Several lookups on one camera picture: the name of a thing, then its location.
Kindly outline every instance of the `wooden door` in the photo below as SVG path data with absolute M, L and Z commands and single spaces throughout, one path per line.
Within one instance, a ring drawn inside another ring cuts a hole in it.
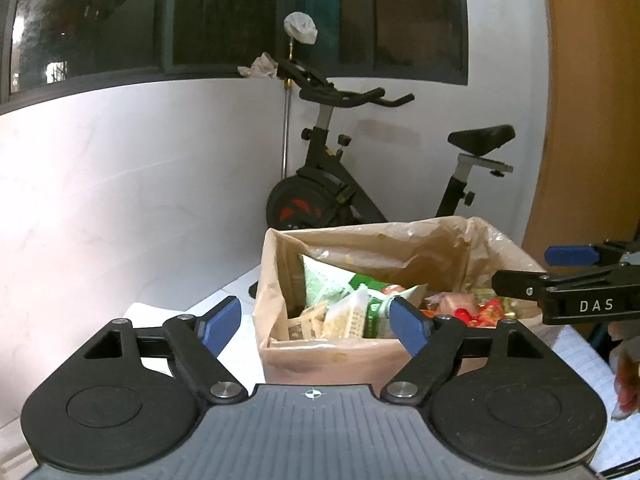
M 640 0 L 548 0 L 549 118 L 523 247 L 630 239 L 640 218 Z

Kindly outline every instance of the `metal screw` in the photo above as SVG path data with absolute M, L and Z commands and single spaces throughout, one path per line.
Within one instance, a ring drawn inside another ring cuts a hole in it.
M 386 391 L 393 397 L 409 399 L 418 393 L 418 386 L 413 383 L 407 383 L 406 381 L 398 381 L 397 383 L 391 383 L 387 386 Z
M 238 383 L 223 381 L 214 384 L 209 391 L 211 395 L 219 397 L 220 399 L 231 399 L 242 393 L 242 386 Z

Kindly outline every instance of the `paper bag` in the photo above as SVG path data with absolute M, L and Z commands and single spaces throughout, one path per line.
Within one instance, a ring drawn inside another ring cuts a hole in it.
M 479 218 L 435 218 L 327 229 L 267 231 L 254 311 L 258 352 L 268 383 L 372 384 L 378 392 L 409 360 L 397 339 L 288 341 L 287 309 L 305 303 L 300 254 L 405 288 L 471 292 L 491 285 L 498 269 L 540 267 Z M 520 320 L 533 327 L 542 313 L 521 302 Z

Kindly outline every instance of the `green snack package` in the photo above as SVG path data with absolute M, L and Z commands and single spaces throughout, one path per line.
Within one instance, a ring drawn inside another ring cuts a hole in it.
M 426 285 L 416 285 L 404 290 L 397 285 L 384 284 L 380 290 L 369 289 L 369 306 L 367 308 L 367 318 L 364 325 L 363 337 L 369 339 L 395 339 L 389 323 L 389 307 L 393 298 L 400 296 L 405 298 L 413 306 L 418 307 L 427 289 Z
M 395 338 L 389 324 L 391 301 L 394 297 L 401 296 L 418 307 L 427 289 L 426 285 L 416 285 L 405 290 L 399 285 L 379 282 L 364 274 L 318 262 L 304 254 L 302 264 L 305 269 L 307 308 L 321 301 L 327 301 L 331 306 L 358 290 L 361 285 L 367 287 L 369 301 L 363 334 L 365 338 Z
M 302 265 L 305 269 L 305 307 L 307 308 L 321 301 L 326 301 L 329 305 L 338 303 L 355 290 L 349 284 L 355 272 L 318 262 L 304 254 L 302 254 Z

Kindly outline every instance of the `exercise bike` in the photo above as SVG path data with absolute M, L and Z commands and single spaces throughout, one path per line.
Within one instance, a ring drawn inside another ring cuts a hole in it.
M 334 108 L 354 108 L 367 103 L 396 108 L 413 101 L 414 95 L 389 101 L 383 98 L 383 88 L 364 93 L 338 90 L 318 70 L 295 60 L 279 60 L 278 77 L 293 80 L 300 87 L 300 98 L 317 103 L 320 108 L 316 126 L 302 130 L 302 138 L 309 141 L 304 165 L 271 190 L 266 207 L 267 225 L 293 230 L 387 222 L 340 161 L 351 137 L 339 135 L 340 148 L 335 153 L 327 147 L 329 123 Z M 487 168 L 498 177 L 513 173 L 512 166 L 484 156 L 514 137 L 513 127 L 508 124 L 449 135 L 448 141 L 466 153 L 458 155 L 456 171 L 444 192 L 437 217 L 454 215 L 460 200 L 471 205 L 475 194 L 465 192 L 465 188 L 473 166 Z

